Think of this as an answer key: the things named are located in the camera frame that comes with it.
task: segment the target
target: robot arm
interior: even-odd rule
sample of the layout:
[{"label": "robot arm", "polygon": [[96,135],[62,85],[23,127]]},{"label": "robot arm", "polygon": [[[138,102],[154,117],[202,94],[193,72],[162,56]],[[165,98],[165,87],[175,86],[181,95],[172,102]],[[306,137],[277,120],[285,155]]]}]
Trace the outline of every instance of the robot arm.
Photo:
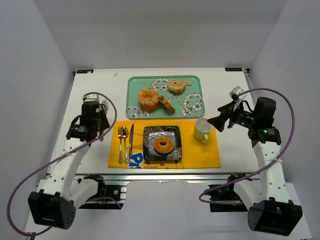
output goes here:
[{"label": "robot arm", "polygon": [[[66,135],[63,154],[90,142],[110,127],[107,120],[108,105],[99,102],[99,96],[92,94],[83,99],[81,115],[71,123]],[[67,154],[59,161],[46,183],[38,192],[31,192],[28,198],[33,220],[36,224],[68,229],[76,215],[76,209],[89,198],[103,197],[104,179],[98,175],[88,175],[72,190],[72,181],[81,160],[90,146]]]},{"label": "robot arm", "polygon": [[[208,119],[218,131],[224,130],[229,119],[228,128],[234,124],[248,128],[253,151],[259,169],[275,160],[281,150],[281,138],[278,129],[272,126],[276,102],[267,97],[259,97],[254,111],[244,110],[244,96],[238,86],[230,93],[233,101],[218,108],[220,116]],[[242,180],[228,188],[236,193],[248,209],[248,224],[251,230],[288,236],[301,219],[303,212],[299,205],[294,205],[286,188],[282,161],[277,159],[271,167],[260,173],[261,193],[249,180]]]}]

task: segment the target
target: donut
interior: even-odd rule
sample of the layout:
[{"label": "donut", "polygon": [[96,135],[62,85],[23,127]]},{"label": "donut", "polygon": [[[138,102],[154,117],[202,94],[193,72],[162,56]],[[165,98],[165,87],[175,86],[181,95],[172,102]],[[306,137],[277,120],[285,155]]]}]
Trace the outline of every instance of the donut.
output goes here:
[{"label": "donut", "polygon": [[168,90],[170,92],[175,93],[175,94],[180,94],[185,89],[186,83],[185,83],[185,81],[179,79],[179,80],[170,81],[167,84],[167,86],[168,86]]},{"label": "donut", "polygon": [[167,137],[160,137],[155,140],[154,149],[160,154],[168,154],[174,149],[174,142]]}]

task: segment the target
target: pastry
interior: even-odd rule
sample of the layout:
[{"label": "pastry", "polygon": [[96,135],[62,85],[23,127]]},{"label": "pastry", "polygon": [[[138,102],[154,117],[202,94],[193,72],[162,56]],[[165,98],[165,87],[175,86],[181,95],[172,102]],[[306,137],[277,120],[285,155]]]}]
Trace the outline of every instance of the pastry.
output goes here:
[{"label": "pastry", "polygon": [[186,83],[183,80],[173,80],[168,83],[168,90],[175,94],[180,94],[185,89]]},{"label": "pastry", "polygon": [[152,112],[160,104],[158,91],[153,88],[142,88],[138,95],[138,101],[142,110]]},{"label": "pastry", "polygon": [[168,154],[174,149],[174,142],[167,137],[160,137],[155,140],[154,149],[160,154]]},{"label": "pastry", "polygon": [[170,112],[174,113],[176,110],[174,109],[173,106],[171,106],[171,104],[169,103],[169,101],[164,97],[164,96],[161,96],[160,98],[160,101],[163,103],[163,105],[170,110]]}]

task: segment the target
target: knife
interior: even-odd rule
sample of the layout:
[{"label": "knife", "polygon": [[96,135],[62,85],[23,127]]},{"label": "knife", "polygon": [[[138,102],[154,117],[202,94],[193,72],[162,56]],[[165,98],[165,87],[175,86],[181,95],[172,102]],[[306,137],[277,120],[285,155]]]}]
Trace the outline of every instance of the knife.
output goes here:
[{"label": "knife", "polygon": [[129,159],[130,159],[130,162],[132,162],[132,146],[133,146],[133,141],[134,141],[134,128],[135,128],[135,124],[132,124],[131,129],[130,129],[130,135],[129,135],[129,143],[130,143]]}]

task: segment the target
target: black plate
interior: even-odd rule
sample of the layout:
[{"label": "black plate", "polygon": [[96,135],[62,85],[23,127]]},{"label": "black plate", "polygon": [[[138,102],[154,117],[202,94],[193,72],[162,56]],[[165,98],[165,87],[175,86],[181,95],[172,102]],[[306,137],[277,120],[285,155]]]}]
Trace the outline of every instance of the black plate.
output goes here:
[{"label": "black plate", "polygon": [[[173,142],[173,150],[167,154],[158,153],[154,144],[158,138]],[[143,158],[146,161],[178,161],[182,159],[181,134],[178,126],[146,126],[143,130]]]}]

